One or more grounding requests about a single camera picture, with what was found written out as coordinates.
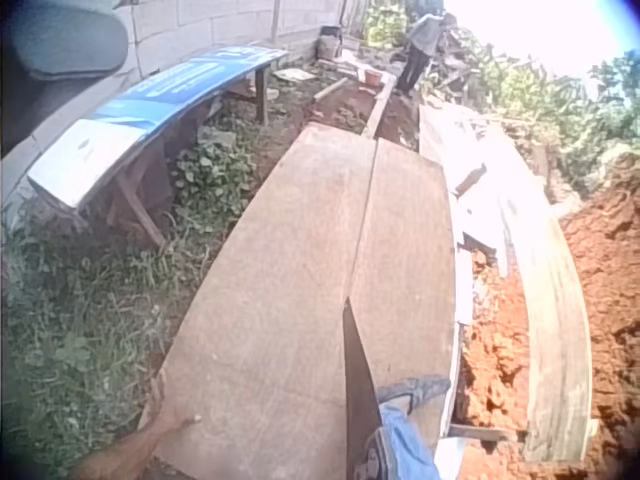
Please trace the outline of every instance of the worker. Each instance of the worker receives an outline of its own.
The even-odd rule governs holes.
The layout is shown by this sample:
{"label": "worker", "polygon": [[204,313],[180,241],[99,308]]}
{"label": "worker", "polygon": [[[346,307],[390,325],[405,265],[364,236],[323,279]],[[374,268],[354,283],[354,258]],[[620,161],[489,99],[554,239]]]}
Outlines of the worker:
{"label": "worker", "polygon": [[450,13],[444,16],[427,13],[418,20],[407,35],[409,58],[396,85],[400,93],[408,95],[431,63],[442,33],[457,24]]}
{"label": "worker", "polygon": [[376,390],[382,424],[391,438],[396,457],[399,480],[440,480],[433,456],[409,415],[429,400],[444,395],[450,387],[449,378],[427,375]]}

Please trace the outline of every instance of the sky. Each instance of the sky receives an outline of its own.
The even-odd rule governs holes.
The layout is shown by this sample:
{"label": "sky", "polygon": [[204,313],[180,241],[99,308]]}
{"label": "sky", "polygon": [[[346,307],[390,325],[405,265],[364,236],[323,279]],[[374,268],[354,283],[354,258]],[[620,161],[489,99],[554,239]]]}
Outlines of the sky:
{"label": "sky", "polygon": [[458,24],[497,51],[531,54],[558,75],[582,76],[640,48],[640,25],[623,0],[445,0]]}

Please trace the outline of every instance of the concrete block wall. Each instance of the concrete block wall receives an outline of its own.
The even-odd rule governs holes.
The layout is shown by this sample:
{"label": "concrete block wall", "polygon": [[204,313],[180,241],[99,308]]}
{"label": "concrete block wall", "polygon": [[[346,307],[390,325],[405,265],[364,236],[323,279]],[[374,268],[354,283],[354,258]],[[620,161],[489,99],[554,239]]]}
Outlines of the concrete block wall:
{"label": "concrete block wall", "polygon": [[[77,119],[141,79],[198,52],[267,41],[299,57],[322,25],[336,25],[343,0],[137,0],[113,13],[129,37],[127,59],[117,73],[60,107],[2,159],[2,202],[21,204],[32,194],[31,164]],[[274,9],[280,6],[276,37]]]}

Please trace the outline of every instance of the plywood sheet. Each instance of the plywood sheet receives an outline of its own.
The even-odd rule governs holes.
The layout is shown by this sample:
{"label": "plywood sheet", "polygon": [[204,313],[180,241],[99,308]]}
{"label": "plywood sheet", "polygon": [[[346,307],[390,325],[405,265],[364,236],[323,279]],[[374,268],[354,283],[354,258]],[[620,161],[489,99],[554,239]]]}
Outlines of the plywood sheet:
{"label": "plywood sheet", "polygon": [[[440,165],[380,139],[351,288],[376,386],[449,375],[454,333],[454,252]],[[414,413],[435,446],[444,397]]]}
{"label": "plywood sheet", "polygon": [[479,142],[522,277],[529,317],[528,461],[584,457],[591,410],[591,343],[580,279],[558,221],[501,131]]}
{"label": "plywood sheet", "polygon": [[342,309],[374,151],[310,124],[249,205],[165,360],[203,421],[162,460],[197,479],[344,476]]}

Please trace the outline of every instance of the table leg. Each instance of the table leg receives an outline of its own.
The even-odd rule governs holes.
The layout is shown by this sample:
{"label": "table leg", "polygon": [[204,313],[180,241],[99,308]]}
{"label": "table leg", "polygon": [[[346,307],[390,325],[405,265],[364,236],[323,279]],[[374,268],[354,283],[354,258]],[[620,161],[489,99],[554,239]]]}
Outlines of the table leg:
{"label": "table leg", "polygon": [[256,70],[256,112],[262,125],[269,123],[267,114],[267,86],[269,84],[269,66]]}
{"label": "table leg", "polygon": [[127,179],[124,173],[118,174],[116,177],[116,183],[118,184],[118,188],[122,192],[124,199],[131,207],[131,210],[133,210],[133,213],[151,240],[153,240],[153,243],[158,247],[162,247],[165,244],[164,236],[158,229],[157,225],[153,223],[153,220],[136,195],[135,189],[131,186],[131,182]]}

